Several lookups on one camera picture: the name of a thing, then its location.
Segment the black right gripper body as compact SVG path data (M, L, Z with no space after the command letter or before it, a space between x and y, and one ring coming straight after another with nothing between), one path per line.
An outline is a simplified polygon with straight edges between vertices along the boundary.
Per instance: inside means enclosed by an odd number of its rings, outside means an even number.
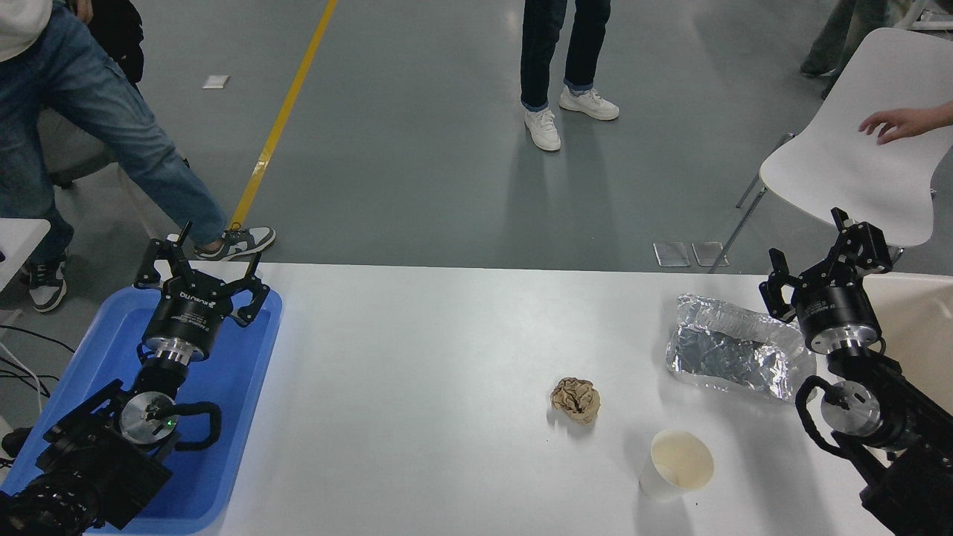
M846 284L799 279L791 299L806 347L813 352L867 348L882 338L862 278Z

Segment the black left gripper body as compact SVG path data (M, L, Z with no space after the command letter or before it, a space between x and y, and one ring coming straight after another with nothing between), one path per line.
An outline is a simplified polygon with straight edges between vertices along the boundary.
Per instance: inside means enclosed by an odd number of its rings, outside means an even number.
M141 342L156 350L163 340L178 339L194 352L211 352L225 316L234 309L225 286L204 272L168 279Z

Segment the person's hand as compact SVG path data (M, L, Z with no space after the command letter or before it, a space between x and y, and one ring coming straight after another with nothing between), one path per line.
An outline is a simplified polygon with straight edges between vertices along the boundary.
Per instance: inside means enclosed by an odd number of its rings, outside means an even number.
M858 126L858 132L875 135L878 145L915 137L935 129L931 112L927 109L891 109L875 112Z

